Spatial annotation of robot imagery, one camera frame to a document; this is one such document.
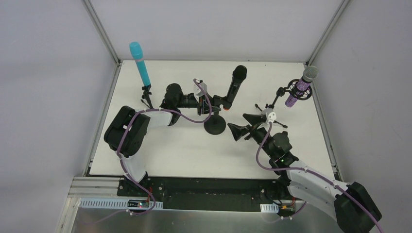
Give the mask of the round base mic stand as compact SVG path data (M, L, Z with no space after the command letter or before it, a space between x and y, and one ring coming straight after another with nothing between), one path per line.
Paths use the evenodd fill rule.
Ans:
M204 123L204 129L211 135L219 135L226 129L225 119L219 115L220 111L209 111L211 117Z

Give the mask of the black microphone orange end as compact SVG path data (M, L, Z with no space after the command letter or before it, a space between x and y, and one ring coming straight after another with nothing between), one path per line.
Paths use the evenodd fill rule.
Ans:
M237 66L233 73L232 73L232 81L229 86L229 90L224 97L224 104L223 108L225 110L229 110L233 104L233 101L240 89L241 83L246 79L247 77L247 68L243 65Z

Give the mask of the black tripod clip stand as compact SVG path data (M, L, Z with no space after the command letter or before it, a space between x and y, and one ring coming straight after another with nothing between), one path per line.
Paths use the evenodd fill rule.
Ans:
M153 109L152 101L150 99L150 95L152 94L151 85L145 85L142 87L143 94L141 96L141 102L144 103L149 109Z

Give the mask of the purple glitter microphone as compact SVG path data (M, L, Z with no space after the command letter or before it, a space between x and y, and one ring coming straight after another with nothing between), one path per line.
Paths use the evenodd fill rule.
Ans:
M318 75L319 70L316 66L307 66L302 77L293 85L285 105L292 108L298 100L308 100L312 96L311 83Z

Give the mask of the blue toy microphone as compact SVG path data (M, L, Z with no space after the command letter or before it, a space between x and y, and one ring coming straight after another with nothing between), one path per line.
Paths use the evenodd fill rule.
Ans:
M136 66L139 71L143 85L150 86L151 81L150 81L149 74L148 74L148 71L145 65L145 61L143 57L143 50L141 48L140 43L131 42L129 44L129 49L130 49L131 56L136 63Z

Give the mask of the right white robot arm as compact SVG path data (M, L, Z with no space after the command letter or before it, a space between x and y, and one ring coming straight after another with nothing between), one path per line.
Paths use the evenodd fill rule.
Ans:
M263 126L265 115L243 114L248 125L228 123L235 141L253 139L259 148L256 162L283 180L288 193L315 206L334 219L345 233L368 233L373 228L383 232L382 214L366 188L358 183L345 183L326 177L292 154L287 131L271 135Z

